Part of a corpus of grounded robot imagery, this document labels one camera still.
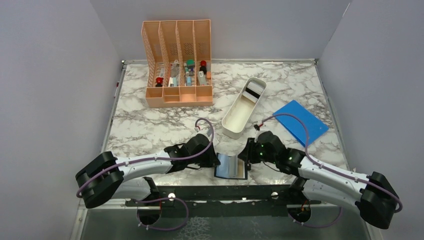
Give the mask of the black leather card holder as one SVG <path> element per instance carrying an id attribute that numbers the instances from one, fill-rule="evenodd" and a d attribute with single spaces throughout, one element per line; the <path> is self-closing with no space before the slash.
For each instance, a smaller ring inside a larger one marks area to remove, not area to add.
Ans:
<path id="1" fill-rule="evenodd" d="M 247 163 L 236 155 L 228 156 L 222 153 L 216 154 L 220 165 L 214 168 L 214 177 L 227 180 L 247 180 Z"/>

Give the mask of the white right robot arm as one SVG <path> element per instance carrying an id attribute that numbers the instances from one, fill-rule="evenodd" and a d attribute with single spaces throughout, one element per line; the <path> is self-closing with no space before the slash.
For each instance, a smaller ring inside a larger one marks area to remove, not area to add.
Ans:
<path id="1" fill-rule="evenodd" d="M 238 158 L 247 164 L 274 164 L 277 170 L 296 177 L 289 199 L 327 202 L 357 212 L 368 224 L 387 230 L 397 211 L 399 196 L 382 173 L 367 175 L 341 169 L 286 147 L 271 131 L 247 139 Z"/>

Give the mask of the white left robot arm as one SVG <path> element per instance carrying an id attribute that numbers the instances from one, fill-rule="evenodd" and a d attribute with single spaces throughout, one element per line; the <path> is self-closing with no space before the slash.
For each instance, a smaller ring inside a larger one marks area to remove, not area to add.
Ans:
<path id="1" fill-rule="evenodd" d="M 105 151 L 76 174 L 76 196 L 83 199 L 88 209 L 111 199 L 136 199 L 152 205 L 157 200 L 157 190 L 150 175 L 179 172 L 189 165 L 213 168 L 220 164 L 213 146 L 214 137 L 213 133 L 197 133 L 186 143 L 137 157 L 116 157 Z"/>

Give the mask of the white oblong plastic tray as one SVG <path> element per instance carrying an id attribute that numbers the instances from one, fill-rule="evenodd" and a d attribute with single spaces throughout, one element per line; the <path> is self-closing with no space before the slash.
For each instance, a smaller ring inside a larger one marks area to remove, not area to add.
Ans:
<path id="1" fill-rule="evenodd" d="M 265 89 L 267 88 L 267 83 L 261 79 L 251 77 L 247 80 L 237 98 L 221 121 L 223 134 L 232 139 L 239 139 L 242 136 L 242 133 L 245 130 L 250 117 L 252 116 L 256 106 L 259 104 L 262 95 L 265 92 L 264 89 L 264 92 L 256 103 L 242 96 L 242 92 L 245 90 L 247 84 L 250 81 L 258 83 Z"/>

